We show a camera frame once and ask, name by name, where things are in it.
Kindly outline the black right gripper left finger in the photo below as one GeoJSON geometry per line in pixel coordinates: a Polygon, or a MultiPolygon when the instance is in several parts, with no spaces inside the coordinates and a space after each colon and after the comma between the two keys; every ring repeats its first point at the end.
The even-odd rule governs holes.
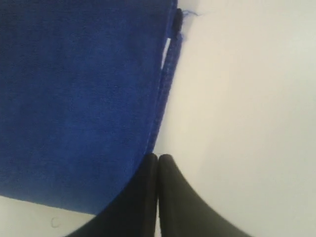
{"type": "Polygon", "coordinates": [[[157,217],[158,157],[148,154],[120,194],[70,237],[153,237],[157,217]]]}

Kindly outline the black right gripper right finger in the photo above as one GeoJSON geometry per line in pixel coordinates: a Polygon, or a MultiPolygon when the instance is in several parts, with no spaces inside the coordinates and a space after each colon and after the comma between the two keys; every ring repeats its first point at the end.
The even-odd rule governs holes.
{"type": "Polygon", "coordinates": [[[247,237],[196,193],[171,155],[158,159],[158,206],[163,237],[247,237]]]}

